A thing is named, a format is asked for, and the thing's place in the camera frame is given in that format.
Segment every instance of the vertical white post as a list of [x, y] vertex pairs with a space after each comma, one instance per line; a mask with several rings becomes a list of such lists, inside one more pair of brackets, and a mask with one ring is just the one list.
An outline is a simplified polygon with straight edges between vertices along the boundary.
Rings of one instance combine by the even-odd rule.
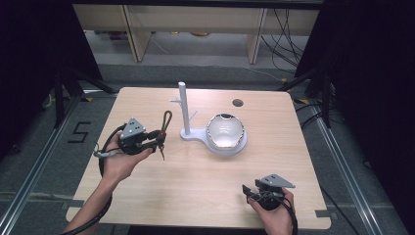
[[186, 83], [179, 81], [179, 91], [180, 91], [180, 103], [183, 113], [183, 122], [184, 122], [184, 133], [186, 135], [190, 134], [190, 124], [189, 124], [189, 112], [187, 109], [187, 95], [186, 95]]

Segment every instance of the gray carpet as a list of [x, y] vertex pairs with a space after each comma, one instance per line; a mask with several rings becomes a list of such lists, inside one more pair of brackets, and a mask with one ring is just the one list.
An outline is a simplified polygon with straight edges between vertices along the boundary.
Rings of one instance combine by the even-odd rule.
[[[123, 86], [177, 87], [177, 81], [185, 81], [189, 88], [275, 90], [282, 84], [279, 79], [285, 77], [291, 80], [293, 77], [290, 73], [278, 70], [253, 71], [242, 68], [219, 67], [100, 65], [100, 70], [105, 83], [116, 89]], [[85, 89], [94, 88], [84, 82], [81, 82], [81, 84]], [[304, 98], [303, 91], [305, 87], [306, 82], [293, 88], [290, 91], [293, 99]], [[101, 133], [114, 101], [115, 97], [103, 96], [94, 97], [90, 102], [77, 104], [73, 114], [69, 117], [69, 123], [53, 152], [52, 158], [47, 163], [33, 190], [33, 193], [42, 193], [42, 195], [33, 194], [24, 207], [12, 234], [58, 234], [66, 226], [65, 215], [68, 198], [76, 190], [95, 141]], [[295, 106], [299, 108], [303, 105], [295, 104]], [[310, 107], [298, 111], [299, 122], [305, 121], [312, 115]], [[352, 167], [352, 171], [368, 201], [373, 206], [385, 234], [407, 234], [376, 176], [370, 168], [362, 164], [364, 157], [349, 133], [346, 124], [341, 123], [341, 115], [338, 114], [338, 111], [333, 110], [331, 118], [333, 119], [331, 122], [332, 131], [335, 133], [338, 143], [342, 147], [342, 151], [344, 151], [347, 161]], [[69, 143], [71, 140], [82, 139], [81, 135], [73, 134], [76, 125], [80, 121], [90, 122], [90, 124], [82, 124], [78, 128], [80, 131], [88, 132], [88, 135], [83, 143]], [[55, 108], [52, 106], [39, 113], [37, 119], [33, 122], [32, 128], [27, 131], [27, 135], [20, 142], [22, 151], [7, 156], [0, 163], [1, 213], [5, 211], [11, 201], [10, 196], [6, 197], [6, 193], [19, 190], [46, 143], [54, 123]], [[339, 205], [358, 232], [367, 234], [317, 123], [313, 122], [308, 125], [303, 130], [303, 134], [321, 186]], [[51, 199], [43, 194], [54, 194], [58, 197]], [[334, 207], [333, 202], [327, 197], [325, 197], [325, 200], [332, 215], [331, 228], [325, 231], [301, 230], [300, 234], [353, 234], [353, 230]], [[126, 235], [128, 228], [128, 225], [103, 224], [100, 226], [98, 234]], [[140, 234], [146, 234], [146, 231], [149, 230], [142, 229]], [[163, 233], [158, 234], [171, 234], [172, 232], [164, 230]]]

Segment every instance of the table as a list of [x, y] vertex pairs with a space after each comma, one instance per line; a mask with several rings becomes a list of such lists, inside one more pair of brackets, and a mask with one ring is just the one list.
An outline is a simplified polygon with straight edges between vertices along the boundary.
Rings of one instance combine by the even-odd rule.
[[[242, 193], [242, 184], [255, 189], [255, 179], [277, 173], [296, 185], [292, 192], [299, 229], [330, 227], [329, 217], [316, 215], [327, 209], [288, 93], [187, 89], [189, 114], [196, 112], [191, 127], [204, 127], [221, 113], [234, 115], [244, 124], [248, 143], [233, 157], [220, 157], [201, 142], [180, 137], [181, 108], [169, 102], [175, 98], [179, 98], [178, 88], [120, 90], [98, 140], [100, 146], [131, 117], [149, 131], [161, 128], [164, 111], [171, 110], [173, 119], [167, 130], [165, 161], [157, 151], [138, 164], [114, 191], [113, 204], [101, 222], [261, 228]], [[235, 107], [234, 99], [244, 105]], [[100, 178], [98, 159], [92, 156], [73, 199], [86, 200]], [[69, 208], [67, 219], [78, 209]]]

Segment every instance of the white stand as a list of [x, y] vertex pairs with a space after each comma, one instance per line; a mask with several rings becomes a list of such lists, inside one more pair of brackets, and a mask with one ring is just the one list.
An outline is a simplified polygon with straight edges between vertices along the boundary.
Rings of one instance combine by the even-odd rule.
[[188, 106], [187, 106], [187, 95], [186, 95], [186, 84], [182, 81], [179, 83], [179, 91], [180, 91], [180, 101], [172, 101], [172, 102], [178, 102], [180, 103], [180, 106], [182, 108], [183, 113], [183, 122], [184, 122], [184, 128], [180, 131], [180, 136], [183, 140], [198, 140], [202, 143], [205, 143], [208, 149], [210, 149], [212, 152], [216, 153], [220, 156], [234, 156], [241, 152], [248, 142], [248, 135], [247, 130], [245, 130], [244, 137], [242, 138], [242, 141], [236, 146], [236, 148], [232, 148], [229, 150], [218, 150], [213, 148], [207, 138], [207, 129], [204, 128], [191, 128], [189, 123], [189, 113], [188, 113]]

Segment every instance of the transparent bowl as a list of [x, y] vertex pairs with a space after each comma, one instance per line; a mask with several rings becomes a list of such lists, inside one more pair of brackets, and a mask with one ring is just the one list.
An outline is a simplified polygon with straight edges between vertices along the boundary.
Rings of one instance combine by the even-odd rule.
[[241, 121], [232, 115], [220, 114], [207, 124], [207, 141], [217, 150], [235, 149], [242, 141], [245, 128]]

